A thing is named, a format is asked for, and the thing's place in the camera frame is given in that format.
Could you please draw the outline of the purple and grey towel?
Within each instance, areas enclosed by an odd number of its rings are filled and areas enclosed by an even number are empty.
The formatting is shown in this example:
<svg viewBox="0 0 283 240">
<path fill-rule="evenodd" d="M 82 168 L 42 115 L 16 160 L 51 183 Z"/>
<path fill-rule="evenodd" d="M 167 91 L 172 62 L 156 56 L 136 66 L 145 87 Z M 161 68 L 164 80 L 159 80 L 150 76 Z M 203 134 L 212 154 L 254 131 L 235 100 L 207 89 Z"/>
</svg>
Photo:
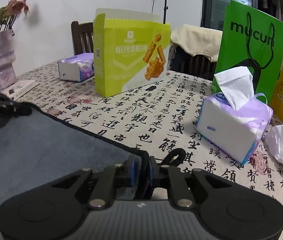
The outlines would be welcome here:
<svg viewBox="0 0 283 240">
<path fill-rule="evenodd" d="M 98 231 L 134 227 L 137 221 L 126 210 L 88 215 L 93 183 L 75 175 L 85 167 L 102 171 L 125 164 L 130 156 L 130 181 L 145 189 L 145 151 L 105 142 L 37 109 L 29 116 L 0 117 L 0 238 L 46 239 L 73 224 Z"/>
</svg>

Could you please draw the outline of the sealed purple tissue pack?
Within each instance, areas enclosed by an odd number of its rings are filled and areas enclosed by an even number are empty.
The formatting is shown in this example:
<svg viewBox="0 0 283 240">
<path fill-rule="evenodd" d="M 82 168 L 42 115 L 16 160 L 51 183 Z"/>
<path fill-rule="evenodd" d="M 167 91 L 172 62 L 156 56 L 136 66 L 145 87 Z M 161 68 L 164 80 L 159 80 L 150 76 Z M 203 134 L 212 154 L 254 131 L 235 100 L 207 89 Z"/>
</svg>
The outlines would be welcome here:
<svg viewBox="0 0 283 240">
<path fill-rule="evenodd" d="M 94 54 L 82 53 L 58 62 L 60 79 L 82 82 L 94 76 Z"/>
</svg>

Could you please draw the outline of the cream cloth on chair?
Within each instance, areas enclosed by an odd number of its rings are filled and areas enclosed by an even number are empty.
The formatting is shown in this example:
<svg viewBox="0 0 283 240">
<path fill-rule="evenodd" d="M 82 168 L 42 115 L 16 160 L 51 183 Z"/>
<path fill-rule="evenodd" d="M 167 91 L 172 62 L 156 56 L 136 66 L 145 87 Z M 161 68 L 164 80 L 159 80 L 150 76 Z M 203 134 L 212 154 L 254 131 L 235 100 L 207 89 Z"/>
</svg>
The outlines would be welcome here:
<svg viewBox="0 0 283 240">
<path fill-rule="evenodd" d="M 223 31 L 183 24 L 173 29 L 171 42 L 191 56 L 203 55 L 217 62 Z"/>
</svg>

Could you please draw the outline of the pink glitter vase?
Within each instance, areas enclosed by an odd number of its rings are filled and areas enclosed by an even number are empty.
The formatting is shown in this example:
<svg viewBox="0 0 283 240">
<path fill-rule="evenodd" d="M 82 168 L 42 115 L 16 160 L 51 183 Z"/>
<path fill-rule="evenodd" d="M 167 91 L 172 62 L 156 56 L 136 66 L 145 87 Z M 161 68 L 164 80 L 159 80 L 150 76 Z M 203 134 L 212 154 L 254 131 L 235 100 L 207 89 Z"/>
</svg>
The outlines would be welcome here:
<svg viewBox="0 0 283 240">
<path fill-rule="evenodd" d="M 16 82 L 13 62 L 16 60 L 14 53 L 14 37 L 11 29 L 0 32 L 0 90 Z"/>
</svg>

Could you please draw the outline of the white flat box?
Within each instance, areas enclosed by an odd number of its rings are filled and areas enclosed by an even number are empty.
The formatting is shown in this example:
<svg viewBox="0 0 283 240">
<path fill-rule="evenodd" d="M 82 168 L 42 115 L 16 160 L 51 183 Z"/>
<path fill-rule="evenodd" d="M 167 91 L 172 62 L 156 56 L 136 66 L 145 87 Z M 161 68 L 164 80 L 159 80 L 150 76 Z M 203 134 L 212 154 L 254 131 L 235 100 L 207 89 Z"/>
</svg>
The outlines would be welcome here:
<svg viewBox="0 0 283 240">
<path fill-rule="evenodd" d="M 36 86 L 37 83 L 35 80 L 21 80 L 1 90 L 1 93 L 10 98 L 11 100 L 16 101 Z"/>
</svg>

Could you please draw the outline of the lime green snack box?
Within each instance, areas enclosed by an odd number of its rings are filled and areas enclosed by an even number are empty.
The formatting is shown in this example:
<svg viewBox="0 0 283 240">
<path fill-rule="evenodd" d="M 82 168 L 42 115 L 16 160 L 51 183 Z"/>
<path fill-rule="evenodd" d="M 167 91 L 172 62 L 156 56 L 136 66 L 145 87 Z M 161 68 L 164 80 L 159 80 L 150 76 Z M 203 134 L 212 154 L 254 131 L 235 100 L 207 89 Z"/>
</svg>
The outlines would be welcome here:
<svg viewBox="0 0 283 240">
<path fill-rule="evenodd" d="M 166 77 L 171 26 L 160 16 L 98 8 L 93 22 L 96 91 L 110 96 Z"/>
</svg>

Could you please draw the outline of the open purple tissue pack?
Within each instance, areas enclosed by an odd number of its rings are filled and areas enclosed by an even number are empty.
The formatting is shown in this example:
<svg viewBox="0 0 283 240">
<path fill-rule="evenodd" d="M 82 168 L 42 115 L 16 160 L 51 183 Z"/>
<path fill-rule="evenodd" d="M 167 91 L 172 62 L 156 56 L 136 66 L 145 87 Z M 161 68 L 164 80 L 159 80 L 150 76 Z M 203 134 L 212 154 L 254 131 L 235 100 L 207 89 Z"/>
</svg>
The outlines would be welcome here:
<svg viewBox="0 0 283 240">
<path fill-rule="evenodd" d="M 244 66 L 214 75 L 221 91 L 205 98 L 196 130 L 224 153 L 245 164 L 256 150 L 273 116 L 263 93 L 255 93 Z"/>
</svg>

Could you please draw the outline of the chair under cream cloth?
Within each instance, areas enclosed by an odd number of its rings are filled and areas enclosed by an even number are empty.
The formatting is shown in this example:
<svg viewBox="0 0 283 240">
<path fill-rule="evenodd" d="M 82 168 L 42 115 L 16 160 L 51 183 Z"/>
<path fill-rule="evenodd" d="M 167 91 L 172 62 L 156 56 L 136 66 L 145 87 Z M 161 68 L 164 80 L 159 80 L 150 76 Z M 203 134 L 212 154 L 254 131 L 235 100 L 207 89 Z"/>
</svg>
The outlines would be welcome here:
<svg viewBox="0 0 283 240">
<path fill-rule="evenodd" d="M 172 43 L 169 50 L 167 69 L 212 81 L 216 62 L 204 55 L 191 56 L 179 45 Z"/>
</svg>

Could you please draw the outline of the dark wooden chair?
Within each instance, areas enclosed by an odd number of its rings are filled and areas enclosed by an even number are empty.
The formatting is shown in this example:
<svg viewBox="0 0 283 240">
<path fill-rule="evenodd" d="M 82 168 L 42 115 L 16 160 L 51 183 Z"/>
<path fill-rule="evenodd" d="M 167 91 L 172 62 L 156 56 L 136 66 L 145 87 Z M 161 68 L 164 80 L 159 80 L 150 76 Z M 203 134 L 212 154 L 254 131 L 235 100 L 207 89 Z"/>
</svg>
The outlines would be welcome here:
<svg viewBox="0 0 283 240">
<path fill-rule="evenodd" d="M 71 23 L 74 55 L 93 52 L 93 22 Z"/>
</svg>

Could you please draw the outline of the calligraphy print tablecloth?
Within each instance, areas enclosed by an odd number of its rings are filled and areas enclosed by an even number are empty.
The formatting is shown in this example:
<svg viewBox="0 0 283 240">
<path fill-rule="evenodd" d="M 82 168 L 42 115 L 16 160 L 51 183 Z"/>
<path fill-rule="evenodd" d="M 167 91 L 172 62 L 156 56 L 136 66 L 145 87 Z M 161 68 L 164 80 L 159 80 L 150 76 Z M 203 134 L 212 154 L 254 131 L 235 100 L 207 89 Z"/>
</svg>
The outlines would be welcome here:
<svg viewBox="0 0 283 240">
<path fill-rule="evenodd" d="M 202 138 L 195 124 L 211 83 L 168 71 L 164 81 L 102 98 L 94 79 L 77 83 L 62 81 L 56 63 L 29 71 L 20 80 L 37 85 L 22 96 L 50 116 L 103 138 L 146 150 L 157 160 L 185 147 L 184 172 L 199 167 L 243 186 L 267 194 L 283 205 L 283 165 L 259 143 L 251 159 L 240 165 Z"/>
</svg>

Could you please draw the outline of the green mucun paper bag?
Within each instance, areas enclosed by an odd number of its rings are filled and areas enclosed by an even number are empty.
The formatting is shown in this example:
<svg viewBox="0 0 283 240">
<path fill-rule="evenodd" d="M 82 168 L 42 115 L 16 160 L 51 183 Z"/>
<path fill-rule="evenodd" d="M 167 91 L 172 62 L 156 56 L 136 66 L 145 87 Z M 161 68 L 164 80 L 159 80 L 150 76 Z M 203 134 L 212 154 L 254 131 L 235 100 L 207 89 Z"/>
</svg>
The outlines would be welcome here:
<svg viewBox="0 0 283 240">
<path fill-rule="evenodd" d="M 249 68 L 254 92 L 270 102 L 283 59 L 283 22 L 264 12 L 231 1 L 225 8 L 223 33 L 215 73 Z"/>
</svg>

